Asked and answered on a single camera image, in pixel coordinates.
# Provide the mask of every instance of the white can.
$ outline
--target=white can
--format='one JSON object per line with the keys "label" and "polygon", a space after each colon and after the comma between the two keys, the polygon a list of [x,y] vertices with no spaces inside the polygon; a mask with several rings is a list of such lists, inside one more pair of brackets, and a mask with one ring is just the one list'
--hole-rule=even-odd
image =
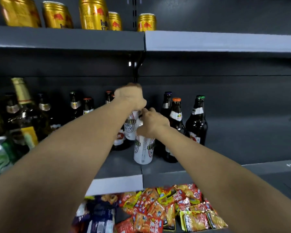
{"label": "white can", "polygon": [[151,163],[155,139],[145,138],[144,136],[136,136],[134,160],[139,164]]}
{"label": "white can", "polygon": [[128,140],[134,141],[136,138],[136,130],[139,127],[138,115],[139,115],[138,111],[133,111],[125,121],[124,133],[125,133],[125,137]]}

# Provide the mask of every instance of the beverage can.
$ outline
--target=beverage can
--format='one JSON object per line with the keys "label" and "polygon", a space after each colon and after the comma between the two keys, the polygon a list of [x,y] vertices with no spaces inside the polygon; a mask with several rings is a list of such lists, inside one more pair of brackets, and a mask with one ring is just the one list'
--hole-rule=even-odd
{"label": "beverage can", "polygon": [[20,26],[17,19],[14,0],[0,0],[2,14],[8,26]]}
{"label": "beverage can", "polygon": [[145,13],[138,17],[137,32],[156,30],[156,17],[154,14]]}
{"label": "beverage can", "polygon": [[110,30],[105,0],[80,0],[79,11],[82,29]]}
{"label": "beverage can", "polygon": [[118,13],[109,11],[109,22],[111,30],[122,31],[122,21]]}
{"label": "beverage can", "polygon": [[124,132],[125,137],[128,140],[134,141],[136,138],[136,130],[140,126],[140,120],[138,116],[139,112],[133,111],[125,121]]}
{"label": "beverage can", "polygon": [[152,161],[155,139],[137,135],[135,140],[134,160],[138,164],[148,164]]}
{"label": "beverage can", "polygon": [[38,28],[38,23],[30,14],[29,0],[14,0],[14,7],[18,19],[18,26]]}
{"label": "beverage can", "polygon": [[17,160],[14,146],[6,136],[0,136],[0,173],[11,167]]}
{"label": "beverage can", "polygon": [[63,3],[44,1],[43,17],[47,28],[73,28],[68,7]]}
{"label": "beverage can", "polygon": [[32,20],[36,23],[37,27],[42,27],[40,15],[39,15],[39,12],[37,10],[34,0],[27,0],[27,1],[28,1],[28,6],[29,6],[29,13]]}

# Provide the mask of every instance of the person's right arm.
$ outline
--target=person's right arm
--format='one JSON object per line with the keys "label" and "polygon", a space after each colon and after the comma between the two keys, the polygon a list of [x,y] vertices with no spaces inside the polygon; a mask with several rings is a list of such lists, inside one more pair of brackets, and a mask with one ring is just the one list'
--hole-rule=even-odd
{"label": "person's right arm", "polygon": [[171,128],[153,108],[142,114],[137,133],[168,147],[232,232],[291,232],[289,198],[233,160]]}

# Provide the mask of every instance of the person's left arm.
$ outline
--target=person's left arm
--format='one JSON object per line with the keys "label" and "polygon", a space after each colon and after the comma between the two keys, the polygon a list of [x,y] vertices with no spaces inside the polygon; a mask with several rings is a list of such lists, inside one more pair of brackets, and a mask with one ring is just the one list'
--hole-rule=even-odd
{"label": "person's left arm", "polygon": [[0,232],[68,232],[125,119],[145,105],[140,86],[122,87],[0,175]]}

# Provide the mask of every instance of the person's right hand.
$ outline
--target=person's right hand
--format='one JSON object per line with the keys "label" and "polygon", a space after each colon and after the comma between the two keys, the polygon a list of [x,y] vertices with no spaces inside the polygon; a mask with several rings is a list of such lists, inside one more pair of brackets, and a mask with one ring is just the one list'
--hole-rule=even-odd
{"label": "person's right hand", "polygon": [[160,129],[169,127],[168,118],[164,117],[160,113],[156,112],[154,108],[150,108],[148,111],[146,108],[141,110],[143,125],[137,129],[137,134],[157,139],[157,134]]}
{"label": "person's right hand", "polygon": [[142,95],[140,84],[129,83],[126,86],[118,88],[114,92],[115,99],[123,99],[129,101],[132,110],[138,111],[146,106],[146,100]]}

